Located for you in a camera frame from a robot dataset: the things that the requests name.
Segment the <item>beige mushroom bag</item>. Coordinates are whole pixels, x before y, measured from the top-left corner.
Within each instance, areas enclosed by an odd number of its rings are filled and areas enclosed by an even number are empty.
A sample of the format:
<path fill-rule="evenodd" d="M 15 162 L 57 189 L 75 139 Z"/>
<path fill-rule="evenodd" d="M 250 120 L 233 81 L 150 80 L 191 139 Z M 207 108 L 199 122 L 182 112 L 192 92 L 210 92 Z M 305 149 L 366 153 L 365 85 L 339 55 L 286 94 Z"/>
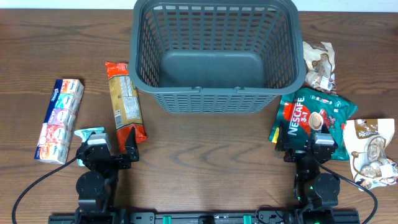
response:
<path fill-rule="evenodd" d="M 335 83 L 335 51 L 329 42 L 303 41 L 307 66 L 305 82 L 312 88 L 337 95 Z"/>
<path fill-rule="evenodd" d="M 356 184 L 370 190 L 397 183 L 397 163 L 385 152 L 394 133 L 395 121 L 392 118 L 346 122 L 343 140 Z"/>

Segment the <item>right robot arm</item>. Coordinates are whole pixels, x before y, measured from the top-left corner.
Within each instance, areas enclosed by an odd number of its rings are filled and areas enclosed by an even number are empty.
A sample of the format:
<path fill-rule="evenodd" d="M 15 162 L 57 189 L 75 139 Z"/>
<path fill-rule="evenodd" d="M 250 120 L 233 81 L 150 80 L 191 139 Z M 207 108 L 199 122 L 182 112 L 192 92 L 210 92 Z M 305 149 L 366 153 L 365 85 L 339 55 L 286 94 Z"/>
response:
<path fill-rule="evenodd" d="M 279 124 L 275 150 L 285 153 L 285 162 L 296 165 L 294 197 L 299 200 L 299 205 L 294 209 L 294 215 L 297 218 L 316 210 L 325 212 L 338 205 L 340 179 L 320 172 L 320 166 L 331 159 L 337 148 L 338 144 L 325 125 L 298 146 L 290 140 L 285 124 Z"/>

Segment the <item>green Nescafe coffee bag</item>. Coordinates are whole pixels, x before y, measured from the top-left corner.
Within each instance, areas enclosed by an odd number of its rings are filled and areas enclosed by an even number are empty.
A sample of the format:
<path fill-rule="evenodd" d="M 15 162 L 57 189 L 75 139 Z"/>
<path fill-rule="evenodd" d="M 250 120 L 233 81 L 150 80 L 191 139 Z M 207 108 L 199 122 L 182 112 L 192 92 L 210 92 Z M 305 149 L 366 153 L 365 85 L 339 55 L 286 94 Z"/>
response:
<path fill-rule="evenodd" d="M 303 146 L 325 125 L 338 145 L 331 158 L 347 161 L 349 155 L 343 145 L 343 133 L 348 118 L 357 110 L 353 102 L 340 96 L 301 88 L 282 96 L 269 140 L 277 142 L 279 135 L 285 131 L 293 146 Z"/>

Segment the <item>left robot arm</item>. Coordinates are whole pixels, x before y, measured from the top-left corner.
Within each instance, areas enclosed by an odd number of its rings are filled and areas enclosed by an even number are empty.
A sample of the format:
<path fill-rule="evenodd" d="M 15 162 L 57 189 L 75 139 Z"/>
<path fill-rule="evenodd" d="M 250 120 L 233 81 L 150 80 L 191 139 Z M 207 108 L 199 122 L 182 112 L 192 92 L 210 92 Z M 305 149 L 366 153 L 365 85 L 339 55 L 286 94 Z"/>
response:
<path fill-rule="evenodd" d="M 139 161 L 136 131 L 132 128 L 124 148 L 125 153 L 112 155 L 106 133 L 92 132 L 76 152 L 89 169 L 76 183 L 78 204 L 84 212 L 105 212 L 113 206 L 120 170 L 130 169 L 132 162 Z"/>

